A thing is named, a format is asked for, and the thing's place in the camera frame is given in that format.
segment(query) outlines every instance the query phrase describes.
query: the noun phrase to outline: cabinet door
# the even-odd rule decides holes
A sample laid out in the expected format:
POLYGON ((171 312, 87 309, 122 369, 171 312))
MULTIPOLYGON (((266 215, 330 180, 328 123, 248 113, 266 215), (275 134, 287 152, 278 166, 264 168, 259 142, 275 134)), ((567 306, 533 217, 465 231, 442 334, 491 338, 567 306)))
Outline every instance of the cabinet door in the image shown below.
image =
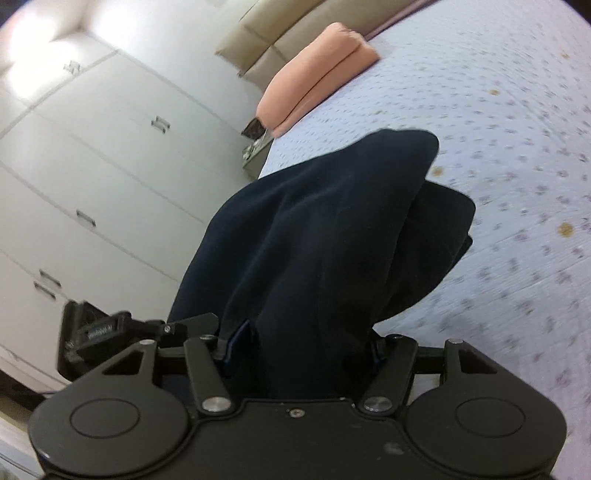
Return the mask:
POLYGON ((0 252, 0 345, 12 353, 11 363, 28 364, 65 384, 56 370, 65 299, 50 289, 44 291, 46 287, 39 283, 35 288, 34 282, 32 276, 0 252))
POLYGON ((0 161, 71 217, 180 281, 205 232, 203 222, 31 112, 0 141, 0 161))
POLYGON ((84 81, 147 118, 158 115, 169 122, 166 135, 176 139, 179 152, 190 161, 232 179, 237 188, 248 183, 241 164, 249 141, 146 68, 118 54, 87 72, 84 81))
POLYGON ((53 89, 72 79, 72 74, 64 70, 64 65, 73 60, 80 64, 82 71, 112 52, 110 47, 76 32, 52 41, 34 57, 17 60, 0 74, 0 83, 25 103, 37 103, 53 89))
POLYGON ((0 87, 0 134, 25 111, 27 106, 24 103, 0 87))
POLYGON ((52 119, 141 183, 202 222, 237 190, 231 181, 183 157, 170 136, 117 98, 95 91, 86 74, 36 111, 52 119))
POLYGON ((77 301, 107 313, 164 319, 178 283, 106 242, 0 168, 0 249, 29 273, 43 269, 77 301))

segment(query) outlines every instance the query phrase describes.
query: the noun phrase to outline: white wardrobe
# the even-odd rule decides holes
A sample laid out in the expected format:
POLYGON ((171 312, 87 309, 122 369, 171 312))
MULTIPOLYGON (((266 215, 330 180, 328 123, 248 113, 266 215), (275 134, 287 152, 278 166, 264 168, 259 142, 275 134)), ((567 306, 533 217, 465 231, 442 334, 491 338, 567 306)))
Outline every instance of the white wardrobe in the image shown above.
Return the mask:
POLYGON ((37 391, 66 383, 67 299, 165 319, 208 222, 248 183, 235 130, 124 53, 61 41, 66 70, 0 80, 0 368, 37 391))

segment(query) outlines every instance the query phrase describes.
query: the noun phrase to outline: bed sheet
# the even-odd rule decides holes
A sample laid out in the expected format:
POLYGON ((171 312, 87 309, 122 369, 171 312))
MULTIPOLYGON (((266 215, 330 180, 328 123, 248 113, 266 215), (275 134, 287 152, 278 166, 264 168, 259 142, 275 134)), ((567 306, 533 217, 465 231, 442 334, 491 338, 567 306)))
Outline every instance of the bed sheet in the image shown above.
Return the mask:
POLYGON ((554 473, 589 480, 591 27, 561 0, 440 0, 371 44, 382 60, 276 140, 261 175, 380 128, 434 132, 428 179, 474 199, 474 245, 376 330, 464 338, 518 374, 567 418, 554 473))

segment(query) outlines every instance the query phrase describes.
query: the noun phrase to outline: white floral bed sheet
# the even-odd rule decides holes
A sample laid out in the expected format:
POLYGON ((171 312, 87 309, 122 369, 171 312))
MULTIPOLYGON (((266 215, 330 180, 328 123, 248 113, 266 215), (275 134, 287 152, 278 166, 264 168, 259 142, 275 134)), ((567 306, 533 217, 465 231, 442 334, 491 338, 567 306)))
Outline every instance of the white floral bed sheet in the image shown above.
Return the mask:
POLYGON ((440 0, 371 44, 382 60, 276 140, 261 175, 380 128, 434 132, 428 179, 474 199, 474 244, 376 329, 463 338, 518 374, 567 418, 555 475, 589 480, 591 27, 561 0, 440 0))

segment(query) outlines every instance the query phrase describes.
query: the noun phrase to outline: peach folded blanket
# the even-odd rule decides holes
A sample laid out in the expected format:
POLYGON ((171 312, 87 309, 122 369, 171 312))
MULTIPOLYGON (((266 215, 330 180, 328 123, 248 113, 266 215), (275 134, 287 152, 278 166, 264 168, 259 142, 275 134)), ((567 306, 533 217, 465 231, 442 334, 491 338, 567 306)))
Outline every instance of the peach folded blanket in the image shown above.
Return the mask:
POLYGON ((331 24, 275 75, 256 116, 278 138, 377 60, 361 35, 331 24))

